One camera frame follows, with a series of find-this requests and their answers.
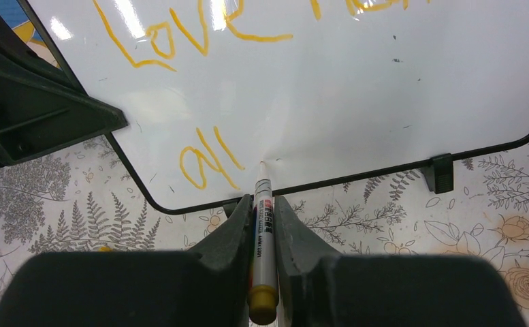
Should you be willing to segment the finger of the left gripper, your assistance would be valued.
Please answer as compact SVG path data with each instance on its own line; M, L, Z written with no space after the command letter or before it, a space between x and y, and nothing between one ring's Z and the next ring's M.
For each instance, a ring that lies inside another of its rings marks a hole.
M77 89L0 16L0 168L127 125L121 110Z

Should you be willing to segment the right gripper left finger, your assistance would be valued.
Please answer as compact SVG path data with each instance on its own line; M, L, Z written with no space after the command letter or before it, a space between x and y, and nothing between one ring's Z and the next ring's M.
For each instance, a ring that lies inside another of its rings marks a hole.
M42 253L0 300L0 326L247 326L246 195L186 251Z

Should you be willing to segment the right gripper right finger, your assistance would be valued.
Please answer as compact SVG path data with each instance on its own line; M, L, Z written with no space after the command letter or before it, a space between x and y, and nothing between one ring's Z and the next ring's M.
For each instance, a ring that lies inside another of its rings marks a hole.
M524 326L503 278L469 255L345 255L275 199L280 326Z

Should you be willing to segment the white marker pen yellow end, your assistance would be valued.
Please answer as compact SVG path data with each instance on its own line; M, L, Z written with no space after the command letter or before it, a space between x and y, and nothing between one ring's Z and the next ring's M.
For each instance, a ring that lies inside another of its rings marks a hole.
M255 229L247 303L251 321L258 325L268 325L276 319L279 294L274 234L274 199L272 183L264 162L259 164L259 174L255 183L253 215Z

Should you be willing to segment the small black-framed whiteboard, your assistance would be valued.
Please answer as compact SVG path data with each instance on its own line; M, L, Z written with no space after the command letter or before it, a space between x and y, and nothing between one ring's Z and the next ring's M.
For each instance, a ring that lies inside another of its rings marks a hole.
M22 1L181 214L529 142L529 1Z

